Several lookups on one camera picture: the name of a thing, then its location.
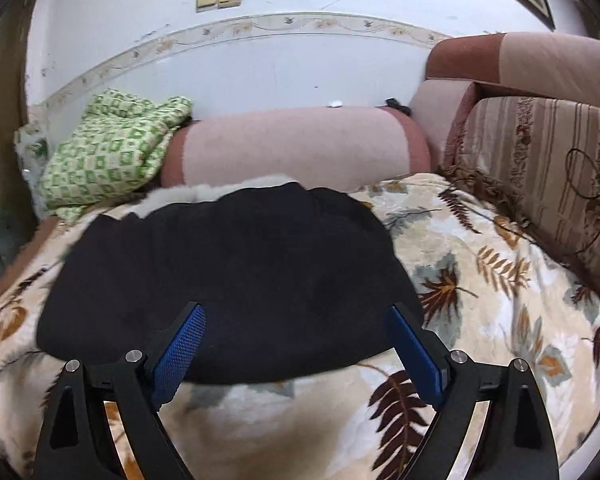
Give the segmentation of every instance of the blue textured pad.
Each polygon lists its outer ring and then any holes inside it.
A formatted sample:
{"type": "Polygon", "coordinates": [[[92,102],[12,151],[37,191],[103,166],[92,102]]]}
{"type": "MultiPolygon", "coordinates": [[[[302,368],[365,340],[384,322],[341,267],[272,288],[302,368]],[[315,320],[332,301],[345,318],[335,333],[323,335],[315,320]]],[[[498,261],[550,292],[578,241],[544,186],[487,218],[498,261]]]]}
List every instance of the blue textured pad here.
{"type": "Polygon", "coordinates": [[[431,359],[415,332],[394,306],[389,310],[388,331],[395,351],[422,402],[438,409],[445,400],[442,372],[431,359]]]}
{"type": "Polygon", "coordinates": [[[163,404],[171,402],[176,394],[198,350],[202,336],[205,335],[205,328],[205,309],[199,305],[183,323],[178,335],[155,367],[154,394],[151,400],[156,411],[160,410],[163,404]]]}

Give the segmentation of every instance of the folded black clothing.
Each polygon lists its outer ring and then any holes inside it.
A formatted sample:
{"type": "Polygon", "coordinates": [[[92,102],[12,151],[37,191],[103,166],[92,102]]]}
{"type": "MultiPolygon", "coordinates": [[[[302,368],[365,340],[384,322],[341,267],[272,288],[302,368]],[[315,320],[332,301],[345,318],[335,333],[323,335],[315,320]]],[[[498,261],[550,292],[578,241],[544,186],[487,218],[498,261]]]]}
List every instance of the folded black clothing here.
{"type": "Polygon", "coordinates": [[[40,318],[41,350],[87,364],[147,348],[189,301],[206,331],[185,380],[264,383],[346,367],[390,348],[397,301],[422,321],[390,234],[365,205],[298,184],[99,216],[40,318]]]}

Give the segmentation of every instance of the metal bolt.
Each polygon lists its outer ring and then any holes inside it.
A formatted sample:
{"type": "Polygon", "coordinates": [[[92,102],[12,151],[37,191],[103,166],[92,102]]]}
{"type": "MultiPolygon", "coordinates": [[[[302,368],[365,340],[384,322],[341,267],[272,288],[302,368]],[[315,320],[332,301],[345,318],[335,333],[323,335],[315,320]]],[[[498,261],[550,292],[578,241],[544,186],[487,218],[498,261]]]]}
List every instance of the metal bolt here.
{"type": "Polygon", "coordinates": [[[78,359],[71,359],[64,365],[64,369],[67,372],[75,372],[78,368],[80,368],[80,361],[78,361],[78,359]]]}
{"type": "Polygon", "coordinates": [[[125,359],[128,363],[137,363],[140,359],[142,359],[142,352],[139,350],[130,350],[126,353],[125,359]]]}
{"type": "Polygon", "coordinates": [[[469,359],[469,356],[462,350],[453,350],[451,352],[451,358],[459,365],[464,364],[469,359]]]}
{"type": "Polygon", "coordinates": [[[526,372],[529,370],[529,363],[527,363],[524,359],[514,359],[513,367],[519,372],[526,372]]]}

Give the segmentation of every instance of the floral blanket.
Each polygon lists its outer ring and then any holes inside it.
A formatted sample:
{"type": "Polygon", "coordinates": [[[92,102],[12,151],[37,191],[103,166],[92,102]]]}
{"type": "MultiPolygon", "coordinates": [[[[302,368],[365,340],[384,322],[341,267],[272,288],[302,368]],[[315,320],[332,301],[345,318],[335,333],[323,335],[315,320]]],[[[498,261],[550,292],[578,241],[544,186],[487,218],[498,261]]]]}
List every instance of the floral blanket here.
{"type": "MultiPolygon", "coordinates": [[[[600,420],[600,300],[520,228],[440,176],[353,193],[386,225],[425,311],[426,328],[476,361],[529,362],[563,463],[600,420]]],[[[98,214],[60,225],[0,298],[0,455],[30,472],[49,387],[62,363],[36,349],[49,288],[98,214]]],[[[129,479],[142,478],[115,403],[107,414],[129,479]]],[[[486,414],[479,404],[451,478],[464,478],[486,414]]],[[[273,384],[182,384],[160,412],[196,478],[394,480],[433,417],[394,351],[273,384]]]]}

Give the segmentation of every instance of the floral wall border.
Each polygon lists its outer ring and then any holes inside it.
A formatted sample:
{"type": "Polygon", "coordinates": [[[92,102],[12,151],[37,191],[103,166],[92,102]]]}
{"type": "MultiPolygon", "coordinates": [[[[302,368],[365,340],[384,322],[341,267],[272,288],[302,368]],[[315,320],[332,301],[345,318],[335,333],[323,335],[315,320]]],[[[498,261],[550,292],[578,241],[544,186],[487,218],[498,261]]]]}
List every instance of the floral wall border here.
{"type": "Polygon", "coordinates": [[[42,121],[65,102],[144,64],[201,46],[285,34],[366,36],[428,49],[449,38],[415,25],[354,14],[290,12],[243,16],[186,28],[130,48],[78,76],[42,103],[30,105],[29,120],[42,121]]]}

